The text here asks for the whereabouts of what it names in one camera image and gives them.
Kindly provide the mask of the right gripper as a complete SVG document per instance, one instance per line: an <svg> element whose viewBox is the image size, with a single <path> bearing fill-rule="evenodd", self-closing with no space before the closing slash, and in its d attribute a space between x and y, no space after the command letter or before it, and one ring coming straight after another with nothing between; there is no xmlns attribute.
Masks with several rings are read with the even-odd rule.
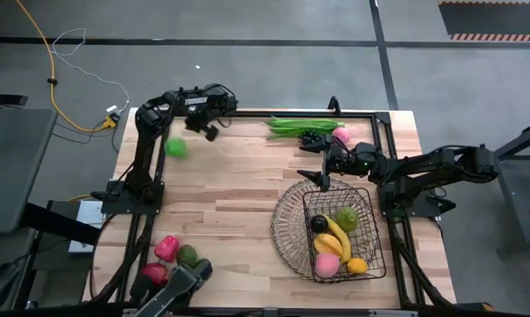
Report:
<svg viewBox="0 0 530 317"><path fill-rule="evenodd" d="M321 172L297 170L297 173L316 186L320 186L321 192L330 188L330 174L366 176L379 158L378 149L368 143L358 143L353 149L349 149L340 138L325 135L323 141L310 144L302 144L299 149L312 153L324 153L324 161Z"/></svg>

